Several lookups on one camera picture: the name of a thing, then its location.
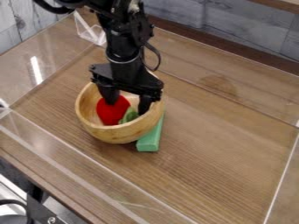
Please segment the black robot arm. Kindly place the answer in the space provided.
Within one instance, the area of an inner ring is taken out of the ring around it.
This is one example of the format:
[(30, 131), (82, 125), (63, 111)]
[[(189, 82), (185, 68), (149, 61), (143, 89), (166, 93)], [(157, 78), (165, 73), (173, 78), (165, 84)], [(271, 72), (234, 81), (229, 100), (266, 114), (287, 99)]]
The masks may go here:
[(92, 82), (110, 105), (123, 91), (139, 96), (138, 112), (145, 114), (162, 100), (165, 83), (155, 76), (159, 66), (146, 64), (146, 51), (159, 53), (150, 44), (155, 25), (146, 14), (143, 0), (34, 0), (48, 12), (66, 14), (87, 7), (97, 14), (107, 39), (107, 64), (90, 66)]

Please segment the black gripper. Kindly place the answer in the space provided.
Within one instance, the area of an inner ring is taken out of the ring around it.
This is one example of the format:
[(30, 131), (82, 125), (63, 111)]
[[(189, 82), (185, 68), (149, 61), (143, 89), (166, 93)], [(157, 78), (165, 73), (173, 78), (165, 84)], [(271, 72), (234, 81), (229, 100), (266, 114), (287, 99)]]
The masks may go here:
[(165, 83), (142, 66), (113, 69), (111, 64), (92, 64), (91, 81), (97, 84), (102, 97), (109, 105), (118, 102), (121, 92), (126, 91), (139, 96), (138, 113), (142, 116), (150, 109), (153, 101), (162, 99)]

